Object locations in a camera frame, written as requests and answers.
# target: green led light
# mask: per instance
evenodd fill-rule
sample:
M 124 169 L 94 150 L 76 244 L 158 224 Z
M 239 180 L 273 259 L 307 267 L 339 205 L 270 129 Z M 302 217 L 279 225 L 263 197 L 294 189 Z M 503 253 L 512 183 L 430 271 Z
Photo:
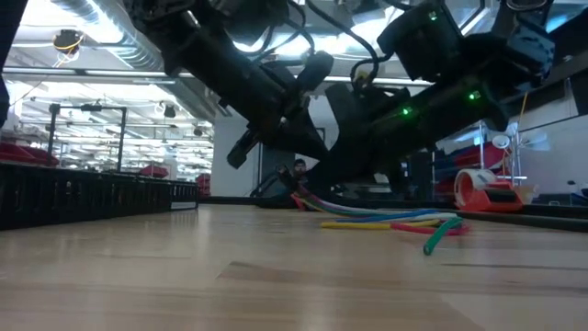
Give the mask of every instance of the green led light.
M 481 94 L 480 94 L 480 92 L 479 92 L 479 91 L 471 92 L 471 93 L 469 94 L 468 98 L 469 98 L 470 100 L 472 100 L 472 101 L 473 101 L 473 100 L 477 100 L 477 99 L 481 98 Z

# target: red rubber tube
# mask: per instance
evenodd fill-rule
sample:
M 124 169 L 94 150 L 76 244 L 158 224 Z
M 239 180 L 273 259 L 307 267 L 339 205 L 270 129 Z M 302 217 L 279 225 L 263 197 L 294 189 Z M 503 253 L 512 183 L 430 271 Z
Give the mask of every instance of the red rubber tube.
M 404 225 L 400 223 L 391 223 L 390 227 L 394 230 L 406 231 L 414 234 L 434 234 L 437 230 L 436 228 L 428 228 L 428 227 L 413 227 L 410 225 Z M 469 231 L 469 227 L 467 225 L 462 225 L 459 229 L 451 229 L 447 231 L 446 235 L 463 235 Z

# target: ventilation duct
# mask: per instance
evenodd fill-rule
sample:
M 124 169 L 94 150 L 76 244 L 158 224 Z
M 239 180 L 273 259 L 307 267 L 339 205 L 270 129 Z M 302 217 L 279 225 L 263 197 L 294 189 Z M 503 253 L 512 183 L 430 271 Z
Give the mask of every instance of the ventilation duct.
M 155 48 L 131 24 L 124 6 L 119 0 L 51 0 L 59 8 L 81 18 L 88 29 L 88 35 L 100 41 L 100 30 L 119 32 L 116 39 L 118 45 L 127 46 L 121 49 L 109 49 L 129 67 L 143 71 L 162 71 L 164 61 Z M 214 121 L 215 108 L 204 97 L 204 88 L 194 89 L 186 85 L 181 79 L 172 86 L 162 86 L 173 94 L 177 101 L 194 117 Z

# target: wooden table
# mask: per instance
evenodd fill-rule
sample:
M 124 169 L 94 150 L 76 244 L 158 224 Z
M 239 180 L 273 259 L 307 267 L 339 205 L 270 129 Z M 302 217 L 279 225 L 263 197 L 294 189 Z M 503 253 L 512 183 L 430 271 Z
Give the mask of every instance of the wooden table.
M 588 236 L 323 230 L 201 206 L 0 233 L 1 330 L 586 330 Z

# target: green rubber tube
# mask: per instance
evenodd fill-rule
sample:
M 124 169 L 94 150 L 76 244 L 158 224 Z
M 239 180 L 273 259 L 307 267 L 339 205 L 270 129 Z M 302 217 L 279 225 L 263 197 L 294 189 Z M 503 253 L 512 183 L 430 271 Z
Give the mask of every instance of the green rubber tube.
M 451 220 L 443 223 L 443 225 L 439 226 L 439 228 L 435 231 L 433 235 L 424 243 L 423 246 L 423 253 L 426 256 L 430 256 L 433 254 L 435 247 L 441 241 L 441 238 L 445 236 L 447 231 L 451 230 L 451 228 L 455 227 L 456 225 L 460 225 L 463 220 L 459 217 L 452 218 Z

